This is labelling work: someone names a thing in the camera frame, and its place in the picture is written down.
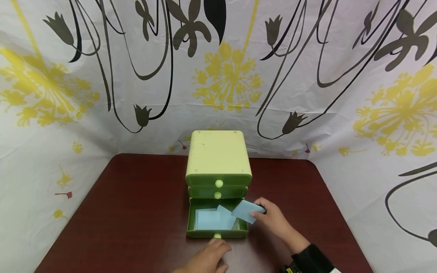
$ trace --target green drawer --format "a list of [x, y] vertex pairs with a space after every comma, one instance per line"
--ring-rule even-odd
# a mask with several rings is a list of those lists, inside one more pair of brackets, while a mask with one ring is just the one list
[[196, 210], [201, 208], [217, 208], [224, 206], [230, 211], [241, 202], [241, 198], [235, 199], [191, 199], [190, 212], [188, 214], [187, 236], [191, 238], [212, 238], [220, 234], [221, 238], [245, 238], [248, 233], [247, 223], [241, 219], [236, 220], [231, 230], [195, 230]]
[[230, 174], [201, 174], [192, 173], [185, 176], [189, 186], [214, 186], [217, 180], [223, 181], [227, 186], [248, 186], [252, 180], [252, 174], [230, 173]]
[[223, 186], [217, 187], [188, 187], [188, 195], [191, 198], [215, 199], [216, 193], [220, 198], [243, 198], [246, 195], [247, 187]]

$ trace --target blue card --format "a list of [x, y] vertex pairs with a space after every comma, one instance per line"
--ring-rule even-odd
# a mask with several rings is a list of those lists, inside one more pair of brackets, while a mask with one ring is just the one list
[[260, 213], [266, 212], [262, 206], [258, 206], [257, 204], [250, 203], [246, 200], [241, 200], [240, 204], [238, 204], [232, 212], [232, 216], [253, 224], [256, 219], [249, 215], [252, 211], [258, 211]]
[[237, 220], [237, 217], [232, 216], [232, 212], [229, 211], [227, 208], [223, 207], [222, 205], [219, 205], [217, 207], [217, 211], [220, 212], [220, 226], [218, 229], [221, 230], [232, 229], [235, 220]]
[[219, 211], [199, 211], [197, 218], [197, 229], [215, 230], [220, 225]]
[[196, 210], [196, 221], [195, 221], [195, 228], [194, 229], [198, 229], [198, 220], [199, 220], [199, 211], [216, 211], [215, 208], [199, 208]]

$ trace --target wooden table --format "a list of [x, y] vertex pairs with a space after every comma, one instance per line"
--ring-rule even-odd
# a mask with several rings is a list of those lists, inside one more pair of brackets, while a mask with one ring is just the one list
[[[105, 168], [36, 272], [169, 273], [207, 240], [186, 238], [187, 157], [120, 154]], [[343, 273], [372, 272], [316, 167], [306, 160], [250, 159], [246, 195], [275, 202]], [[255, 224], [229, 240], [229, 273], [277, 273], [291, 262]]]

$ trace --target black sleeve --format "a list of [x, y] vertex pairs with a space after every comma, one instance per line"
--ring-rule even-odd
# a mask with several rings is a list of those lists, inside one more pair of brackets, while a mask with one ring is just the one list
[[302, 273], [330, 273], [334, 270], [331, 261], [314, 244], [291, 257]]

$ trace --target hand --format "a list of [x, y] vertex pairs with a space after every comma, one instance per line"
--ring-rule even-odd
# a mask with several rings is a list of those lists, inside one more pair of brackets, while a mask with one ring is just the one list
[[292, 254], [300, 253], [309, 246], [308, 240], [290, 225], [277, 205], [262, 197], [256, 199], [254, 203], [263, 206], [267, 213], [253, 211], [250, 215], [264, 224], [271, 233], [282, 239]]
[[186, 266], [173, 273], [225, 273], [229, 266], [224, 264], [217, 268], [217, 264], [223, 255], [231, 250], [231, 246], [225, 241], [213, 238], [191, 258]]

